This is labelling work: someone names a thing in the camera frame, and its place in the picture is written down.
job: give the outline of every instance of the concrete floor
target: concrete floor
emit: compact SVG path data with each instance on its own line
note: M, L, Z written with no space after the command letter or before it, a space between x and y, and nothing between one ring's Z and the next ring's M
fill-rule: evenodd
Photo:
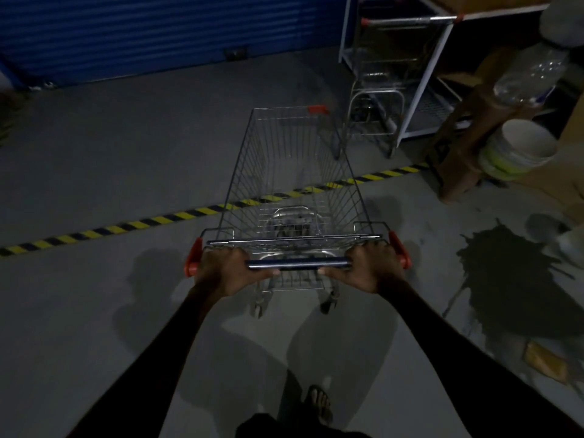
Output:
M38 93L0 152L0 245L222 202L253 107L342 108L351 80L335 51ZM421 144L405 143L389 161L353 141L349 157L360 175L418 161ZM440 312L464 280L461 235L492 229L498 218L546 241L546 221L567 222L554 201L519 186L487 185L450 206L433 187L431 176L415 174L361 191L371 218L406 243L415 264L409 278ZM61 437L74 426L172 315L192 285L182 278L183 259L202 228L217 223L207 217L0 261L7 436ZM557 267L575 279L554 270L555 283L584 306L584 273ZM241 292L207 317L161 436L233 436L255 412L277 416L284 389L298 395L314 383L329 390L335 427L373 437L468 436L389 304L347 288L324 316L316 294L279 293L257 321L250 298ZM516 336L493 347L473 326L468 291L447 319L584 425L576 391L520 366Z

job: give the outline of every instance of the shopping cart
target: shopping cart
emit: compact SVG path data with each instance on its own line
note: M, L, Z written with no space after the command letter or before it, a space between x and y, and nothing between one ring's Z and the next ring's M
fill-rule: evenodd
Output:
M275 291L324 291L328 313L338 285L317 274L319 267L348 267L344 252L364 240L380 240L328 110L324 106L254 109L239 151L218 228L197 238L185 264L196 273L203 236L207 246L237 246L250 255L250 269L274 267L282 273L259 283L253 313L267 309ZM398 237L388 241L402 266L411 261Z

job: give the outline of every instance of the blue rolling shutter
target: blue rolling shutter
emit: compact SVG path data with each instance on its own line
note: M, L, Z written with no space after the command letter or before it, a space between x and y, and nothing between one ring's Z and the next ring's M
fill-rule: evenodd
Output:
M338 44L345 0L0 0L0 59L29 86Z

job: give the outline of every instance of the wet spot on floor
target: wet spot on floor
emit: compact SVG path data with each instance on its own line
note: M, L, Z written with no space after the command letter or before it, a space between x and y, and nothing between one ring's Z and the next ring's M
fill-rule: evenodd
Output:
M461 289L484 328L526 337L565 338L584 334L584 309L554 281L559 259L544 243L497 226L471 237L457 252L464 268Z

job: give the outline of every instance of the shopping cart handle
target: shopping cart handle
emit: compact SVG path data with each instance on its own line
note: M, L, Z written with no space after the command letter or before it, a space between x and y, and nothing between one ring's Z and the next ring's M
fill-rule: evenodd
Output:
M250 269L316 270L320 267L350 267L351 261L344 256L322 258L296 258L284 260L250 260Z

